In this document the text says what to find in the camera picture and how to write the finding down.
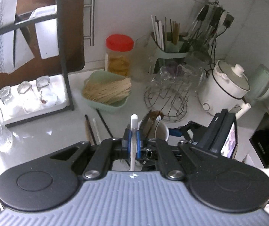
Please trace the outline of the large steel spoon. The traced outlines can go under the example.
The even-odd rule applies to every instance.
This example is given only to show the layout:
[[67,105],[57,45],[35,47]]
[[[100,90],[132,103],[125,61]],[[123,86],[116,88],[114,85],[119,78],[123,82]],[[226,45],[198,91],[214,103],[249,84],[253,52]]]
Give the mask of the large steel spoon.
[[142,121],[139,123],[138,129],[143,132],[144,137],[148,136],[148,132],[153,125],[153,121],[157,118],[158,111],[148,111]]

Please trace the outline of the upturned drinking glass left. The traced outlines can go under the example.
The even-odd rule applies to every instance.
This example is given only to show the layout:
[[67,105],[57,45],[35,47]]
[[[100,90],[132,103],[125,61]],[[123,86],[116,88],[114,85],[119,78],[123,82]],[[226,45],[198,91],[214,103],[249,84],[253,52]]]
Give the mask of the upturned drinking glass left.
[[10,86],[5,86],[2,89],[0,89],[0,100],[5,106],[8,106],[12,103],[13,95]]

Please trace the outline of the black chopstick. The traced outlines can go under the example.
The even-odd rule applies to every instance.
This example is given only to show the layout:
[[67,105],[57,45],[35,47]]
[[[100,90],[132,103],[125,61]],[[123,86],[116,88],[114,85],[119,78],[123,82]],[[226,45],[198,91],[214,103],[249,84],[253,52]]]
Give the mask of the black chopstick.
[[91,139],[93,141],[93,144],[96,145],[97,144],[96,138],[94,136],[93,129],[91,128],[91,123],[89,121],[88,115],[85,115],[85,120],[86,120],[86,124],[88,126],[88,131],[89,131],[90,137],[91,137]]
[[113,138],[114,136],[113,136],[112,132],[110,131],[108,125],[106,124],[106,122],[105,122],[105,120],[104,120],[104,118],[103,118],[101,112],[99,111],[99,109],[96,109],[96,112],[97,112],[97,114],[99,115],[99,118],[101,119],[101,122],[102,122],[102,124],[104,125],[105,129],[107,130],[109,136],[110,136],[111,138]]

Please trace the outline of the green basket of sticks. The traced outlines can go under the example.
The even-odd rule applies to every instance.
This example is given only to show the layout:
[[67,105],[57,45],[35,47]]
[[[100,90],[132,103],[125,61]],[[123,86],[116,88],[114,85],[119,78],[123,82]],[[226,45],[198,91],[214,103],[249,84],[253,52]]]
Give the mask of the green basket of sticks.
[[82,97],[92,108],[115,112],[124,107],[131,93],[131,79],[108,71],[94,71],[82,88]]

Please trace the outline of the upturned drinking glass right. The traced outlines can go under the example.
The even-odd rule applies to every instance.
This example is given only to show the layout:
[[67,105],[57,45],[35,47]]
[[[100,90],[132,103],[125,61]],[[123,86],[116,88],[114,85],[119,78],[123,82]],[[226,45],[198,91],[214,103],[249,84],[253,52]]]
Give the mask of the upturned drinking glass right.
[[57,103],[58,96],[51,89],[49,76],[41,76],[36,80],[36,88],[39,93],[40,102],[44,107],[51,107]]

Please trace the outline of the black dish rack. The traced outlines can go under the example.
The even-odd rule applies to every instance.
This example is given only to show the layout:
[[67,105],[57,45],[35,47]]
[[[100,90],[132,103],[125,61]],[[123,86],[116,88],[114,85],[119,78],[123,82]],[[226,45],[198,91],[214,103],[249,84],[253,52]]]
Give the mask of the black dish rack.
[[0,28],[0,35],[4,33],[17,31],[23,27],[33,28],[35,24],[49,20],[57,21],[57,42],[59,54],[55,57],[42,59],[38,50],[33,49],[34,58],[18,68],[11,74],[0,74],[0,88],[12,86],[16,90],[18,85],[23,81],[31,84],[41,76],[49,76],[51,80],[51,89],[57,94],[57,102],[50,107],[40,105],[40,107],[27,113],[25,110],[14,116],[5,116],[4,124],[7,127],[13,127],[19,124],[47,117],[67,110],[74,109],[74,103],[71,95],[70,82],[68,80],[68,61],[66,60],[66,52],[68,50],[68,22],[67,15],[64,13],[68,8],[68,0],[56,0],[57,11],[43,15],[38,18],[26,18],[31,12],[25,12],[20,15],[21,21]]

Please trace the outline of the white ceramic utensil jar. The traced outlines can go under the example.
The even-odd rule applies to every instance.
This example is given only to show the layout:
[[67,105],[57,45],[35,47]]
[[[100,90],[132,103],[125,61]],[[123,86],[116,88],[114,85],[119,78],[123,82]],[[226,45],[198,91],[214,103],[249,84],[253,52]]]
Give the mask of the white ceramic utensil jar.
[[169,131],[167,125],[162,121],[156,121],[151,131],[148,132],[148,136],[146,138],[157,138],[168,142]]

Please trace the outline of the brown wooden chopstick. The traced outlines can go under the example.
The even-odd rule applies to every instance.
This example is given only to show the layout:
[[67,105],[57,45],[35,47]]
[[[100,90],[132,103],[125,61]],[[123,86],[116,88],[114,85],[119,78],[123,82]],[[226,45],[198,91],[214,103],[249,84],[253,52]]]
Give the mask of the brown wooden chopstick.
[[89,128],[88,128],[88,122],[85,121],[84,124],[85,124],[86,139],[87,139],[87,141],[90,142],[90,144],[93,144],[93,141],[92,141],[91,135],[90,135],[90,131],[89,131]]

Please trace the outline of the white chopstick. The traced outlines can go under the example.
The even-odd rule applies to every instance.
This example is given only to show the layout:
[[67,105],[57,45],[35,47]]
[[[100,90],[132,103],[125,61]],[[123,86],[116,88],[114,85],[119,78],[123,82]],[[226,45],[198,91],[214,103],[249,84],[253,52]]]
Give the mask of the white chopstick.
[[95,131],[96,131],[98,143],[101,144],[102,139],[101,139],[100,132],[99,132],[98,125],[97,125],[97,121],[96,121],[95,118],[93,118],[93,123],[94,123],[94,128],[95,128]]
[[130,122],[131,139],[130,139],[130,171],[135,171],[135,160],[137,153],[137,130],[138,130],[138,116],[131,115]]

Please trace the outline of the white electric cooker pot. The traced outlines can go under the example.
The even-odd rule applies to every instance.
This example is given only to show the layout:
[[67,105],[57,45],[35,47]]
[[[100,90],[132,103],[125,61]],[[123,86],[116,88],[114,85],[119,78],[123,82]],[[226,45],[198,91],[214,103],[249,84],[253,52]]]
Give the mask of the white electric cooker pot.
[[198,90],[198,100],[204,111],[212,116],[223,109],[231,111],[250,91],[244,68],[218,60]]

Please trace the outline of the wooden cutting board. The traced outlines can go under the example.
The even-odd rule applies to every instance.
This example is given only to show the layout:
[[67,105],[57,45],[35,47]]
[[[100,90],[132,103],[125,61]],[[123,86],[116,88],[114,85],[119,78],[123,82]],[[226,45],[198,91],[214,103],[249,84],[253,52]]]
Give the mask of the wooden cutting board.
[[[84,0],[68,0],[68,8],[64,13],[68,22],[68,73],[84,67],[83,3]],[[28,11],[31,15],[26,18],[38,18],[56,12],[56,0],[0,0],[0,28],[21,21],[20,15]],[[33,49],[38,50],[42,59],[59,54],[56,20],[0,35],[0,74],[11,74],[32,60]]]

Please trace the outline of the green chopstick holder caddy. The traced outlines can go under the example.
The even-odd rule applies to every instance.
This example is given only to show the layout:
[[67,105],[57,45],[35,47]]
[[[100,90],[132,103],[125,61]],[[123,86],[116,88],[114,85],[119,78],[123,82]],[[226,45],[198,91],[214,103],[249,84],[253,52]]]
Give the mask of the green chopstick holder caddy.
[[168,60],[184,59],[188,53],[214,56],[217,38],[233,24],[234,17],[226,11],[218,0],[204,0],[187,31],[181,32],[181,24],[172,19],[164,21],[151,17],[152,29],[148,46],[152,72],[166,64]]

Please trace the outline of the red lid plastic jar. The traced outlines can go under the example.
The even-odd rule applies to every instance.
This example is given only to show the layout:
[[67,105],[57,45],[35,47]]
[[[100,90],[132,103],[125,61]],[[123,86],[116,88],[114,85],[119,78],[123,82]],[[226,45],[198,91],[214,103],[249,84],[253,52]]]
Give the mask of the red lid plastic jar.
[[106,39],[105,70],[121,76],[129,76],[130,53],[134,48],[131,37],[112,34]]

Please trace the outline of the upturned drinking glass middle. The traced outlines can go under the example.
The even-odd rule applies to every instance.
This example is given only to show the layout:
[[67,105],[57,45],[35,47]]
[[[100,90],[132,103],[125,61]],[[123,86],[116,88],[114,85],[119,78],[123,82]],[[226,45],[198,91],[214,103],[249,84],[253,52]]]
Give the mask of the upturned drinking glass middle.
[[38,106],[38,100],[33,91],[32,84],[28,81],[23,81],[17,87],[17,92],[20,98],[20,104],[27,113],[36,111]]

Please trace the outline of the upturned drinking glass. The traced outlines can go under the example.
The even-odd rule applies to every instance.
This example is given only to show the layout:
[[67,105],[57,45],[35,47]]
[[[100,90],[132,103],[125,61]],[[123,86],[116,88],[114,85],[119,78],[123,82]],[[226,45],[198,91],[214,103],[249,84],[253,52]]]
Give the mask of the upturned drinking glass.
[[5,106],[8,106],[12,103],[13,95],[10,86],[5,86],[2,89],[0,89],[0,100]]
[[36,111],[38,106],[38,100],[33,91],[32,84],[28,81],[23,81],[17,87],[17,92],[20,98],[20,104],[27,113]]
[[51,107],[57,103],[58,96],[51,89],[49,76],[41,76],[36,80],[36,88],[39,93],[40,102],[44,107]]

